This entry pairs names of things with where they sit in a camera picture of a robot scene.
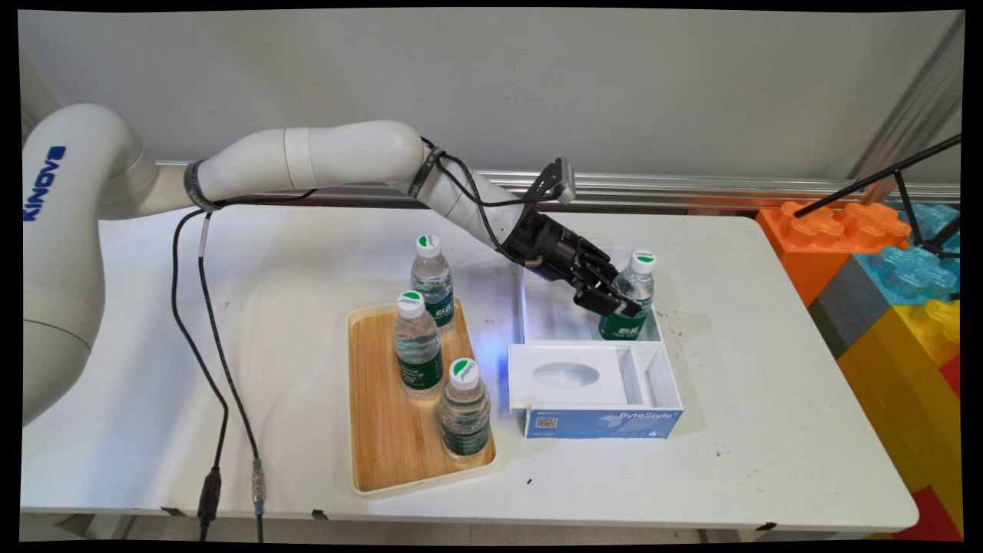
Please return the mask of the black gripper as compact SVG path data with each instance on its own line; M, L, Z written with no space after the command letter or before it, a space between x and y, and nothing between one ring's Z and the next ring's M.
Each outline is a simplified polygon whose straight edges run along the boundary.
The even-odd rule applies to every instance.
M611 256L547 214L523 214L503 247L542 279L574 286L574 303L580 308L601 317L634 318L642 311L641 304L607 283L619 274Z

